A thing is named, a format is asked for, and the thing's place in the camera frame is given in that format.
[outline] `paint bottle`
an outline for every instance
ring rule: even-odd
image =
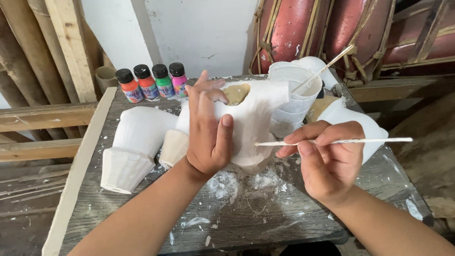
[[[179,97],[188,96],[188,92],[185,90],[187,85],[187,77],[185,76],[185,68],[179,62],[175,62],[169,65],[169,73],[172,77],[172,85],[174,86],[175,95]]]
[[[156,64],[152,67],[153,76],[157,80],[158,91],[163,98],[169,98],[174,96],[174,88],[172,87],[172,81],[167,73],[166,65]]]
[[[129,69],[119,69],[115,72],[115,76],[121,86],[121,90],[130,102],[138,103],[144,99],[144,94],[142,94],[139,85],[134,80],[134,76]]]
[[[139,64],[133,68],[134,74],[137,77],[139,87],[141,88],[142,93],[147,99],[153,99],[158,97],[160,94],[158,92],[155,79],[150,74],[150,69],[145,64]]]

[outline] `stirring stick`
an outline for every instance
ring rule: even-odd
[[[366,142],[411,142],[412,138],[360,138],[360,139],[343,139],[332,142],[331,144],[339,143],[366,143]],[[255,146],[296,146],[296,144],[287,144],[284,141],[254,143]]]
[[[336,56],[331,62],[329,62],[327,65],[325,65],[324,68],[322,68],[319,72],[317,72],[314,76],[312,76],[310,79],[306,80],[305,82],[301,83],[299,86],[297,86],[295,89],[292,90],[291,93],[295,93],[297,95],[302,94],[302,90],[308,86],[308,83],[310,83],[313,79],[315,79],[317,76],[319,76],[322,72],[324,72],[326,69],[328,69],[331,65],[333,65],[337,60],[339,60],[341,57],[343,57],[349,50],[354,45],[348,46],[346,49],[344,49],[338,56]]]

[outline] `red drum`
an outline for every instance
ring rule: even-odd
[[[381,70],[455,61],[455,15],[448,10],[427,58],[418,63],[407,63],[433,2],[421,1],[394,16]]]
[[[334,59],[345,47],[355,47],[335,65],[348,87],[367,84],[385,52],[395,0],[336,1],[325,36],[324,54]]]
[[[334,0],[261,0],[255,13],[251,74],[278,61],[319,56]]]

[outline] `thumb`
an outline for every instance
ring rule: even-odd
[[[232,155],[232,133],[234,131],[234,118],[226,114],[221,117],[218,124],[217,143],[214,153],[223,162],[229,163]]]
[[[332,184],[332,177],[325,168],[324,160],[316,145],[304,140],[298,144],[297,148],[302,158],[301,171],[304,182],[311,180],[311,184],[320,188],[329,188]]]

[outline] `left hand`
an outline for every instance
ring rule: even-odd
[[[190,145],[187,158],[202,173],[214,175],[231,161],[234,119],[226,114],[218,123],[214,102],[229,103],[220,90],[226,81],[207,79],[208,72],[204,70],[193,87],[185,86],[190,107]]]

